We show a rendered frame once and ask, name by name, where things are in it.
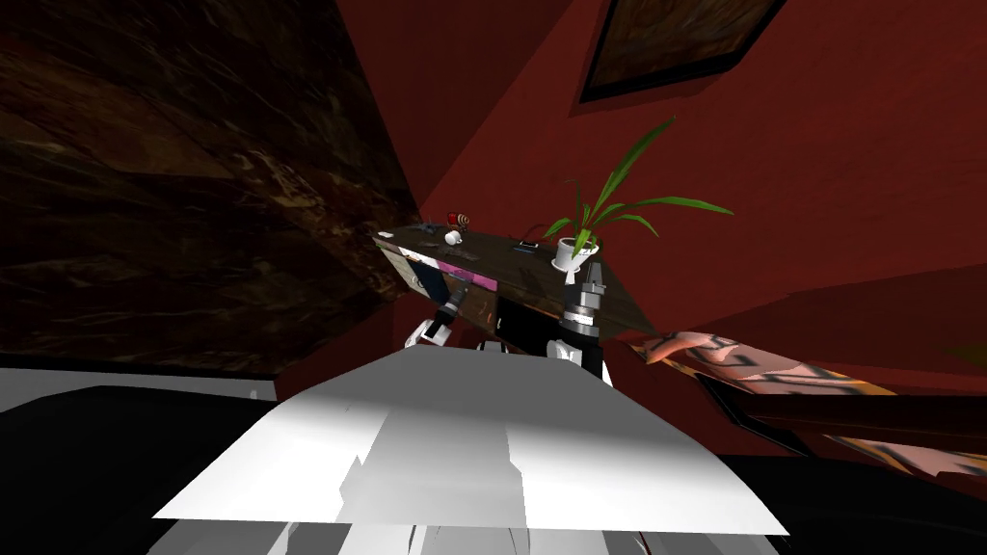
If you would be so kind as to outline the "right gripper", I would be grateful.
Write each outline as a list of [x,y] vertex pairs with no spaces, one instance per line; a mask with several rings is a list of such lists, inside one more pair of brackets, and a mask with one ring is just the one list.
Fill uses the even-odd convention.
[[569,285],[569,311],[581,315],[594,315],[600,310],[600,303],[605,294],[601,264],[592,263],[587,268],[586,282]]

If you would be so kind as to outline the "pink drawer front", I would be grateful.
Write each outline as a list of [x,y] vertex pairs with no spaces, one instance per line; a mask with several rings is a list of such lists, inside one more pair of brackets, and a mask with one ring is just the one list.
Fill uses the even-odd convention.
[[486,277],[443,261],[440,261],[438,266],[441,272],[458,281],[475,284],[492,292],[497,291],[497,281],[491,277]]

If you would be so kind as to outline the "green plant in white pot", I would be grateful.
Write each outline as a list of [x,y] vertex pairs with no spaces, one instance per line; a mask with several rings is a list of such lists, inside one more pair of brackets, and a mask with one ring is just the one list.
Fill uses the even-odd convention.
[[728,208],[717,206],[703,200],[666,196],[646,198],[635,202],[613,202],[611,198],[625,183],[633,165],[648,150],[651,144],[677,120],[670,117],[644,133],[623,155],[620,162],[607,176],[594,202],[583,199],[582,187],[578,180],[573,179],[575,192],[575,211],[571,217],[563,217],[551,224],[543,237],[557,240],[557,249],[551,265],[554,269],[567,275],[567,282],[574,281],[573,275],[581,269],[581,265],[590,256],[600,250],[600,230],[606,225],[617,221],[637,222],[652,235],[657,232],[654,226],[641,216],[641,208],[654,205],[676,205],[697,208],[709,212],[729,214]]

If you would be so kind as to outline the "dark wooden desk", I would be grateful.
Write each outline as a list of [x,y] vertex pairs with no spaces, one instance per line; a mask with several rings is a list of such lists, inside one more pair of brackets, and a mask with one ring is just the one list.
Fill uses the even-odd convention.
[[519,239],[477,232],[450,247],[445,232],[443,227],[428,233],[423,225],[411,225],[380,231],[373,239],[413,290],[439,304],[465,283],[441,272],[440,261],[495,279],[496,292],[467,283],[460,308],[462,317],[491,334],[521,316],[561,316],[566,275],[551,265],[553,248],[524,250]]

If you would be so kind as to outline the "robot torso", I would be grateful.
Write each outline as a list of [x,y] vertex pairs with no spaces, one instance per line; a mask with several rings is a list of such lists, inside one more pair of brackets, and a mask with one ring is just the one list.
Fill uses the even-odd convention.
[[280,403],[153,555],[778,555],[721,460],[561,359],[417,345]]

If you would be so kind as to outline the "pink patterned bed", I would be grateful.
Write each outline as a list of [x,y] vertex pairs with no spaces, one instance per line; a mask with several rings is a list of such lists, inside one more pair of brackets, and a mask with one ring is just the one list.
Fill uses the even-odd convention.
[[[630,348],[648,364],[663,361],[693,378],[705,374],[756,394],[891,395],[886,388],[758,350],[724,336],[671,332]],[[833,441],[905,473],[920,470],[987,478],[987,455],[937,450],[870,439],[828,436]]]

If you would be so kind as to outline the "dark framed wall picture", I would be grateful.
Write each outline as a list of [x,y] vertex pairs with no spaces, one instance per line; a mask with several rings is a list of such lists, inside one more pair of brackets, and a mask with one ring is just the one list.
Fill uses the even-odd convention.
[[581,104],[723,74],[787,0],[608,0]]

